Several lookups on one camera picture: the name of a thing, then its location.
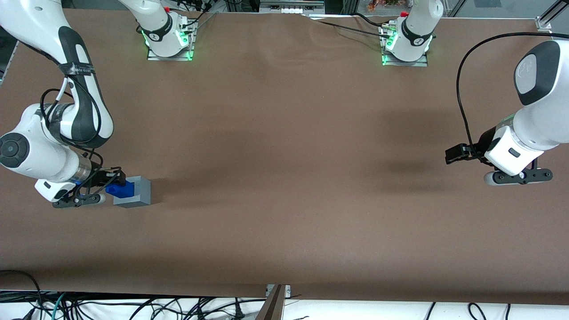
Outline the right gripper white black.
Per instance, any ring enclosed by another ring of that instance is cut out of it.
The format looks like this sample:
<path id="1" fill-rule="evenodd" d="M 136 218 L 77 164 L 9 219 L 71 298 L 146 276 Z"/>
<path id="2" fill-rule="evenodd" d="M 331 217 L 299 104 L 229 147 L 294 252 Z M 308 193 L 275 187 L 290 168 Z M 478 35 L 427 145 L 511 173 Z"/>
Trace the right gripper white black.
<path id="1" fill-rule="evenodd" d="M 126 186 L 126 174 L 122 167 L 103 171 L 76 171 L 66 176 L 38 179 L 35 190 L 49 202 L 101 202 L 99 195 L 108 185 Z"/>

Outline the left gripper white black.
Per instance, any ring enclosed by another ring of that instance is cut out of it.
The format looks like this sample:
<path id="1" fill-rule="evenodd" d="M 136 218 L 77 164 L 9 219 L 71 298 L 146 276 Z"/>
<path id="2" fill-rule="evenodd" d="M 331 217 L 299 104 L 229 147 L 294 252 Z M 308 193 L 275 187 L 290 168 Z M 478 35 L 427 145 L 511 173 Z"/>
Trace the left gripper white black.
<path id="1" fill-rule="evenodd" d="M 544 153 L 536 146 L 522 141 L 512 126 L 494 126 L 484 132 L 475 144 L 462 144 L 445 151 L 445 164 L 465 160 L 467 157 L 480 157 L 498 170 L 516 176 L 533 160 Z"/>

